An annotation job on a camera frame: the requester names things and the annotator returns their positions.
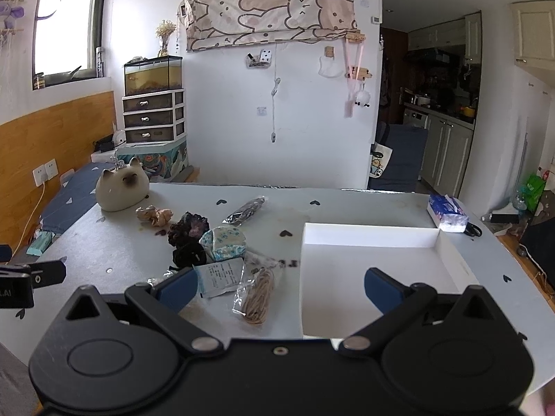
white cardboard box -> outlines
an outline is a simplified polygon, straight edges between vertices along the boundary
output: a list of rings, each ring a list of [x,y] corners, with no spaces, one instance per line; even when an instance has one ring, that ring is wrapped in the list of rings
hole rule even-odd
[[[382,315],[366,297],[370,267],[406,286],[427,283],[438,293],[479,284],[438,228],[306,223],[300,263],[302,332],[323,338],[345,338]]]

fish tank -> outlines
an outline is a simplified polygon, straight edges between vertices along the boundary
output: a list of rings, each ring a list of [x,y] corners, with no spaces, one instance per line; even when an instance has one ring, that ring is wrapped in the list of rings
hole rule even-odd
[[[126,63],[123,66],[126,97],[181,89],[182,60],[181,57],[166,56]]]

wall outlet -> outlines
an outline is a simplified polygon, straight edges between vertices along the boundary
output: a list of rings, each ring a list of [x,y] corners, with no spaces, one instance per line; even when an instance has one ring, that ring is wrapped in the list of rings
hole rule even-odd
[[[51,159],[51,161],[48,161],[44,165],[44,168],[46,169],[46,175],[48,176],[49,180],[51,180],[58,174],[58,165],[56,164],[55,159]]]
[[[35,170],[33,170],[33,178],[35,180],[35,184],[37,185],[37,187],[39,187],[42,183],[48,180],[48,176],[46,175],[46,169],[44,167],[44,164],[40,165]]]
[[[272,52],[270,50],[262,50],[260,52],[260,62],[271,62]]]

white tabletop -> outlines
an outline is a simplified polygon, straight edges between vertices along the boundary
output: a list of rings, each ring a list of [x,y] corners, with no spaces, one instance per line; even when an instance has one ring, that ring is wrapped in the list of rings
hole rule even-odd
[[[203,186],[152,183],[149,199],[124,211],[103,213],[94,206],[43,255],[43,260],[66,257],[67,277],[61,285],[37,289],[35,307],[23,319],[17,310],[0,311],[0,342],[27,363],[34,347],[77,286],[95,285],[101,293],[120,293],[135,282],[161,276],[172,265],[173,247],[166,236],[141,224],[134,214],[140,205],[170,208],[178,219],[189,211],[220,225],[246,201],[265,195],[267,202],[241,229],[250,248],[265,255],[299,261],[305,222],[402,227],[434,227],[426,212],[427,195],[332,189],[268,189],[246,186]],[[471,221],[481,226],[471,216]],[[518,332],[535,363],[529,392],[555,376],[555,315],[518,262],[484,226],[481,238],[449,234],[451,241]],[[280,237],[287,230],[293,236]],[[505,282],[503,275],[510,277]],[[299,268],[287,267],[275,290],[268,321],[250,327],[231,312],[232,293],[202,300],[198,297],[181,315],[223,341],[230,337],[301,337]]]

white plush toy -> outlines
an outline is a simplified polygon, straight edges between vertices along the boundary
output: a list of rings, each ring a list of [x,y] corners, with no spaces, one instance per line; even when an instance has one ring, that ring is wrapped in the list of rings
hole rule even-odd
[[[366,92],[364,89],[358,91],[355,95],[355,105],[370,107],[370,93]]]
[[[138,158],[133,158],[128,165],[102,172],[96,182],[96,201],[104,211],[120,211],[139,203],[148,190],[148,176]]]

